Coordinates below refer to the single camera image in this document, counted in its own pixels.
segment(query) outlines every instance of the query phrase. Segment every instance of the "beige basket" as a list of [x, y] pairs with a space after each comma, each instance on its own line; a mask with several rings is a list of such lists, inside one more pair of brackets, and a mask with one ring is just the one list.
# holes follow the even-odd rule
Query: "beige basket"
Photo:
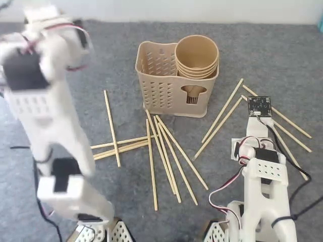
[[[150, 41], [139, 45], [135, 69], [144, 108], [156, 114], [203, 117], [207, 112], [214, 82], [219, 75], [220, 62], [208, 79], [180, 77], [177, 76], [175, 64], [175, 47], [176, 43], [159, 44]], [[188, 90], [192, 89], [193, 95], [188, 95]]]

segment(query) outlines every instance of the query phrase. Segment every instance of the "white wall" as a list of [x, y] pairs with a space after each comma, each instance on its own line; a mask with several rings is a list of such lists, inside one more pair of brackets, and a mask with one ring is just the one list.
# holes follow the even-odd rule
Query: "white wall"
[[[0, 21], [23, 21], [15, 0]], [[52, 0], [70, 15], [109, 22], [163, 21], [209, 23], [317, 24], [323, 0]]]

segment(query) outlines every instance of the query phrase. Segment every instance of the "stack of paper cups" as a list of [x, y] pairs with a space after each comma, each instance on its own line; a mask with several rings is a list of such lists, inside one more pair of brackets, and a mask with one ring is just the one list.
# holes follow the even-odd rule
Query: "stack of paper cups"
[[219, 64], [219, 49], [215, 42], [202, 35], [181, 39], [175, 48], [178, 74], [191, 79], [212, 76]]

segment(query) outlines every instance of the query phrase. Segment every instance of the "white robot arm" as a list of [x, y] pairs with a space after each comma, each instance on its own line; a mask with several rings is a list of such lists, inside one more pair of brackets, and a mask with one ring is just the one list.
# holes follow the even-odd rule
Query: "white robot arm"
[[215, 191], [228, 186], [242, 171], [244, 202], [232, 201], [227, 207], [216, 206], [224, 211], [226, 221], [214, 222], [204, 241], [297, 242], [292, 219], [282, 220], [272, 227], [277, 218], [290, 216], [290, 207], [286, 157], [275, 150], [274, 143], [268, 138], [266, 125], [273, 127], [270, 99], [249, 99], [250, 117], [246, 137], [232, 139], [231, 158], [239, 161], [242, 168]]
[[[89, 53], [89, 36], [80, 21], [51, 5], [28, 9], [26, 20], [25, 31], [0, 39], [0, 65], [5, 99], [24, 127], [42, 175], [37, 197], [65, 218], [107, 230], [114, 208], [86, 180], [95, 162], [65, 79], [66, 69], [79, 69], [72, 66]], [[52, 144], [72, 158], [53, 158]], [[109, 231], [95, 239], [110, 241]]]

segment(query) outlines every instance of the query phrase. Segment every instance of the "pile of chopsticks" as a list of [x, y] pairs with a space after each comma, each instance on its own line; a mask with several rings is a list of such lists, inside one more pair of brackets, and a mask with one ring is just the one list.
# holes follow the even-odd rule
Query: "pile of chopsticks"
[[205, 183], [205, 181], [203, 180], [203, 178], [201, 177], [201, 175], [198, 173], [197, 169], [195, 168], [195, 166], [193, 165], [192, 161], [188, 158], [188, 156], [186, 155], [186, 153], [184, 152], [184, 150], [181, 148], [180, 144], [176, 141], [176, 139], [174, 138], [174, 136], [171, 134], [171, 132], [168, 130], [168, 128], [166, 127], [166, 125], [164, 124], [164, 122], [160, 119], [160, 117], [158, 115], [155, 115], [153, 117], [154, 119], [154, 124], [156, 126], [157, 129], [157, 133], [156, 133], [156, 129], [153, 125], [152, 119], [150, 117], [149, 111], [146, 110], [146, 114], [147, 114], [147, 118], [146, 119], [146, 126], [147, 126], [147, 136], [148, 136], [148, 148], [149, 148], [149, 159], [150, 159], [150, 169], [151, 169], [151, 181], [152, 181], [152, 188], [153, 188], [153, 198], [154, 198], [154, 208], [155, 211], [158, 210], [158, 204], [157, 204], [157, 194], [156, 194], [156, 184], [155, 184], [155, 178], [154, 178], [154, 168], [153, 168], [153, 157], [152, 157], [152, 150], [151, 150], [151, 141], [150, 141], [150, 128], [153, 132], [153, 135], [155, 137], [158, 136], [158, 138], [155, 138], [157, 147], [158, 147], [158, 151], [159, 151], [159, 155], [161, 157], [161, 160], [163, 161], [164, 164], [164, 168], [166, 171], [166, 175], [168, 178], [168, 181], [170, 183], [171, 189], [173, 191], [173, 194], [176, 195], [178, 203], [181, 203], [181, 197], [178, 191], [178, 187], [175, 181], [175, 177], [174, 177], [174, 173], [173, 173], [173, 169], [167, 154], [167, 150], [165, 147], [165, 143], [164, 140], [166, 141], [169, 150], [171, 151], [171, 154], [173, 156], [173, 159], [177, 165], [177, 168], [184, 180], [184, 183], [195, 203], [195, 205], [197, 206], [197, 199], [193, 193], [193, 190], [189, 184], [189, 182], [187, 181], [187, 178], [185, 176], [185, 173], [181, 167], [181, 164], [176, 156], [176, 153], [174, 151], [174, 148], [172, 146], [172, 143], [170, 141], [170, 139], [173, 141], [173, 143], [175, 144], [175, 146], [178, 148], [178, 150], [181, 152], [181, 154], [184, 156], [185, 160], [187, 161], [187, 163], [189, 164], [189, 166], [191, 167], [191, 169], [193, 170], [193, 172], [195, 173], [195, 175], [197, 176], [197, 178], [199, 179], [199, 181], [202, 183], [202, 185], [205, 187], [206, 190], [208, 190], [208, 187]]
[[[229, 110], [229, 112], [227, 113], [227, 115], [222, 119], [222, 121], [219, 123], [219, 125], [216, 127], [216, 129], [212, 132], [212, 130], [214, 129], [214, 127], [216, 126], [216, 124], [218, 123], [219, 119], [221, 118], [222, 114], [224, 113], [224, 111], [226, 110], [226, 108], [228, 107], [229, 103], [231, 102], [231, 100], [233, 99], [234, 95], [236, 94], [236, 92], [238, 91], [239, 87], [241, 86], [243, 82], [243, 79], [241, 79], [237, 86], [235, 87], [235, 89], [233, 90], [233, 92], [231, 93], [229, 99], [227, 100], [227, 102], [225, 103], [225, 105], [223, 106], [223, 108], [221, 109], [220, 113], [217, 115], [216, 119], [214, 120], [213, 124], [211, 125], [211, 127], [209, 128], [209, 130], [207, 131], [207, 133], [205, 134], [203, 140], [202, 140], [202, 146], [201, 148], [197, 151], [197, 153], [194, 156], [194, 160], [201, 154], [201, 152], [205, 149], [205, 147], [208, 145], [208, 143], [211, 141], [211, 139], [216, 135], [216, 133], [219, 131], [219, 129], [221, 128], [221, 126], [225, 123], [225, 121], [228, 119], [228, 117], [232, 114], [232, 112], [236, 109], [236, 107], [239, 105], [240, 101], [243, 99], [245, 101], [248, 101], [247, 98], [244, 95], [241, 95], [241, 97], [238, 99], [238, 101], [232, 106], [232, 108]], [[246, 91], [248, 91], [251, 95], [253, 96], [258, 96], [255, 92], [253, 92], [250, 88], [248, 88], [247, 86], [243, 85], [242, 86]], [[304, 131], [302, 128], [300, 128], [298, 125], [296, 125], [295, 123], [293, 123], [292, 121], [290, 121], [286, 116], [284, 116], [281, 112], [279, 112], [277, 109], [275, 109], [274, 107], [272, 107], [272, 111], [274, 113], [276, 113], [278, 116], [280, 116], [282, 119], [284, 119], [286, 122], [288, 122], [291, 126], [293, 126], [294, 128], [296, 128], [299, 132], [301, 132], [303, 135], [305, 135], [308, 138], [312, 138], [311, 135], [309, 135], [306, 131]], [[287, 131], [283, 126], [281, 126], [279, 123], [277, 123], [275, 120], [274, 124], [276, 127], [278, 127], [280, 130], [282, 130], [286, 135], [288, 135], [292, 140], [294, 140], [298, 145], [300, 145], [303, 149], [305, 149], [307, 152], [312, 152], [312, 150], [310, 148], [308, 148], [305, 144], [303, 144], [299, 139], [297, 139], [294, 135], [292, 135], [289, 131]], [[284, 140], [282, 139], [282, 137], [280, 136], [280, 134], [277, 132], [277, 130], [274, 128], [275, 133], [278, 137], [278, 139], [280, 140], [280, 142], [282, 143], [284, 149], [286, 150], [286, 152], [288, 153], [288, 155], [290, 156], [290, 158], [292, 159], [292, 161], [294, 162], [295, 165], [297, 165], [298, 167], [300, 167], [300, 165], [298, 164], [296, 158], [294, 157], [294, 155], [291, 153], [290, 149], [287, 147], [286, 143], [284, 142]], [[308, 180], [308, 177], [301, 173], [303, 178], [305, 180]]]
[[[191, 160], [188, 158], [188, 156], [186, 155], [184, 150], [181, 148], [180, 144], [176, 141], [176, 139], [174, 138], [172, 133], [169, 131], [169, 129], [166, 127], [164, 122], [160, 119], [160, 117], [158, 115], [155, 115], [153, 117], [153, 120], [154, 120], [154, 122], [153, 122], [149, 111], [146, 110], [147, 136], [117, 141], [106, 90], [104, 90], [104, 99], [105, 99], [107, 114], [109, 117], [109, 123], [110, 123], [110, 129], [111, 129], [113, 142], [106, 143], [106, 144], [100, 144], [100, 145], [94, 145], [94, 146], [91, 146], [91, 149], [97, 149], [97, 148], [103, 148], [103, 147], [109, 147], [109, 146], [114, 146], [114, 149], [95, 154], [93, 156], [94, 160], [99, 160], [99, 159], [103, 159], [103, 158], [115, 155], [117, 158], [118, 167], [121, 167], [119, 153], [126, 152], [129, 150], [133, 150], [133, 149], [148, 145], [154, 209], [155, 209], [155, 211], [157, 211], [158, 210], [158, 202], [157, 202], [156, 182], [155, 182], [155, 175], [154, 175], [154, 163], [153, 163], [152, 145], [151, 145], [151, 139], [154, 138], [156, 141], [157, 147], [158, 147], [159, 155], [161, 157], [161, 160], [162, 160], [164, 168], [165, 168], [165, 172], [166, 172], [171, 190], [172, 190], [173, 194], [176, 195], [178, 203], [181, 203], [182, 200], [181, 200], [181, 196], [180, 196], [177, 184], [176, 184], [175, 176], [173, 173], [173, 168], [172, 168], [170, 159], [167, 154], [166, 145], [168, 146], [168, 148], [172, 154], [175, 164], [176, 164], [176, 166], [177, 166], [177, 168], [184, 180], [184, 183], [185, 183], [195, 205], [198, 205], [197, 199], [194, 195], [194, 192], [193, 192], [189, 182], [187, 181], [187, 177], [185, 176], [185, 173], [181, 167], [181, 163], [179, 162], [179, 160], [176, 156], [176, 153], [174, 151], [171, 141], [174, 143], [174, 145], [177, 147], [177, 149], [184, 156], [185, 160], [187, 161], [187, 163], [189, 164], [189, 166], [193, 170], [194, 174], [197, 176], [197, 178], [199, 179], [199, 181], [202, 183], [202, 185], [205, 187], [206, 190], [208, 190], [208, 187], [207, 187], [205, 181], [203, 180], [203, 178], [201, 177], [201, 175], [199, 174], [199, 172], [197, 171], [197, 169], [195, 168], [195, 166], [193, 165], [193, 163], [191, 162]], [[127, 144], [127, 143], [131, 143], [131, 142], [135, 142], [135, 143], [128, 144], [128, 145], [125, 145], [122, 147], [118, 147], [118, 145]]]

